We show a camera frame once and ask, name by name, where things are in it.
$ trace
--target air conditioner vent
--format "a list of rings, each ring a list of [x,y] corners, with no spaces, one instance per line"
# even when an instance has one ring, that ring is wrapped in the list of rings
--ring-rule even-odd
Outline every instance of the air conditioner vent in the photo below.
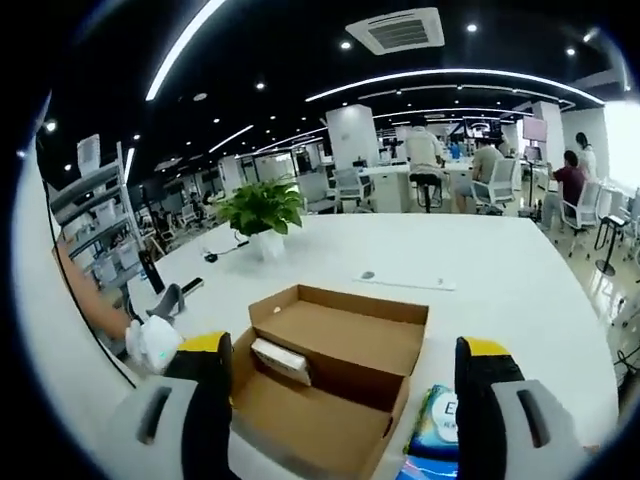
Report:
[[[346,30],[376,55],[444,45],[440,15],[432,7],[370,18]]]

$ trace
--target white flower pot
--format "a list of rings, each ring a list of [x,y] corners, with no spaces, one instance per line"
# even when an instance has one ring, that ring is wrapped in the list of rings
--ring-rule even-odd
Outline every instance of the white flower pot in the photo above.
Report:
[[[258,256],[265,261],[275,260],[284,255],[284,237],[274,230],[251,235],[249,242]]]

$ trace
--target black ceiling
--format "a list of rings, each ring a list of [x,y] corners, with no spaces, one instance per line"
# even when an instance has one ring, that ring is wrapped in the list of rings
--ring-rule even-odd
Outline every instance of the black ceiling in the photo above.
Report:
[[[339,108],[343,102],[363,103],[378,115],[451,107],[509,110],[541,99],[522,92],[448,88],[406,90],[402,95],[358,100],[389,90],[434,84],[503,86],[552,95],[574,102],[578,108],[594,106],[555,87],[468,74],[380,82],[305,102],[311,95],[370,77],[418,69],[490,68],[570,84],[609,68],[608,57],[597,41],[582,42],[593,27],[589,22],[567,24],[531,11],[491,8],[488,2],[482,2],[482,8],[472,8],[450,6],[457,2],[409,0],[227,0],[182,52],[156,99],[145,102],[165,54],[206,1],[118,3],[99,25],[85,24],[86,38],[69,52],[58,70],[48,113],[58,128],[51,134],[40,134],[41,169],[57,188],[77,178],[76,143],[94,133],[100,133],[105,153],[115,150],[117,140],[122,140],[125,149],[137,147],[130,176],[130,183],[136,183],[171,157],[204,154],[192,164],[208,164],[223,152],[246,153],[252,146],[273,143],[272,138],[293,136],[297,129],[304,132],[322,127],[319,118],[324,112]],[[439,8],[444,47],[376,56],[345,31],[346,25],[359,20],[425,6]],[[477,24],[478,31],[468,33],[468,23]],[[351,50],[339,48],[345,39],[352,42]],[[576,55],[568,57],[568,47],[575,48]],[[254,87],[259,81],[267,85],[263,91]],[[194,102],[193,97],[202,92],[207,98]],[[220,122],[214,124],[215,118]],[[248,125],[254,128],[208,153]],[[138,142],[132,139],[136,133],[141,135]],[[73,168],[66,172],[63,167],[69,163]]]

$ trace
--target maroon shirt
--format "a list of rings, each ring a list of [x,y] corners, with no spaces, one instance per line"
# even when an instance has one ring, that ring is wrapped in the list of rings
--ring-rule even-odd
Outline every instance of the maroon shirt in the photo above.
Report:
[[[558,182],[562,182],[562,198],[574,207],[578,205],[582,187],[584,186],[584,173],[578,167],[562,167],[553,172]]]

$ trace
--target open cardboard box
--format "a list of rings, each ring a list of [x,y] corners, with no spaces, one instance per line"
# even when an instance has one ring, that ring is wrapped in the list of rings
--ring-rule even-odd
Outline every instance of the open cardboard box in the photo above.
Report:
[[[369,478],[407,402],[428,310],[304,285],[251,305],[234,344],[236,417],[316,470]],[[312,386],[264,366],[257,337],[304,355]]]

